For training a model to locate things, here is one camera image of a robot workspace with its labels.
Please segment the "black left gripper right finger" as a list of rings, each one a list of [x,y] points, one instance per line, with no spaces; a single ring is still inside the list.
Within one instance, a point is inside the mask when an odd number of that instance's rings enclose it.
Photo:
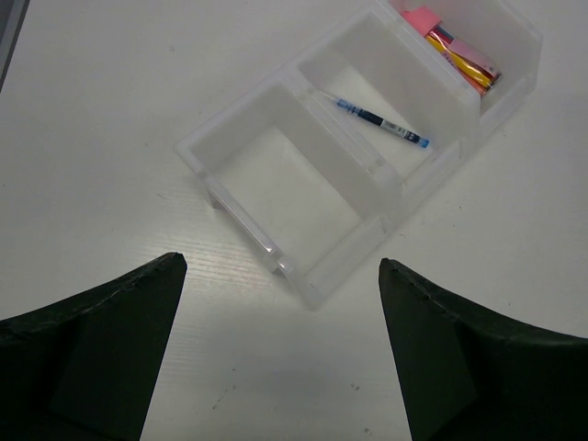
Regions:
[[[379,291],[414,440],[584,440],[587,342],[384,259]]]

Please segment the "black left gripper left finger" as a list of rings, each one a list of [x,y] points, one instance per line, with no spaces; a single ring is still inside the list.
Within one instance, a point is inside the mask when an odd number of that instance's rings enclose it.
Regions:
[[[140,439],[186,273],[164,254],[2,320],[2,439]]]

